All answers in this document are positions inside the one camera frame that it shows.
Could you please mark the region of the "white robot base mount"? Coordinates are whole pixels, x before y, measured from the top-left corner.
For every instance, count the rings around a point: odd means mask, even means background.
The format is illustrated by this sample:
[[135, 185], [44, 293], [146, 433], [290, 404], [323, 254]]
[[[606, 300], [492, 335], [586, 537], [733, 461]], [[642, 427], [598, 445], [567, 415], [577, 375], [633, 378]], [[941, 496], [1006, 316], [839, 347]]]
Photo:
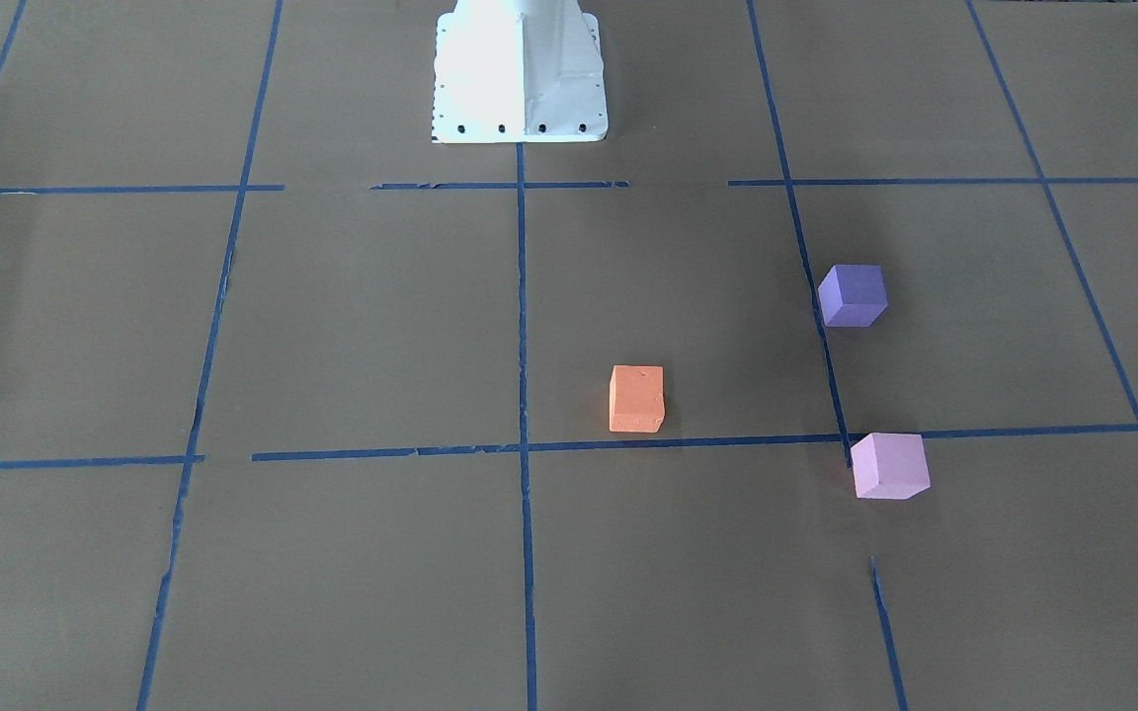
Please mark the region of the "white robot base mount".
[[578, 1], [457, 1], [437, 18], [435, 40], [434, 143], [609, 135], [601, 27]]

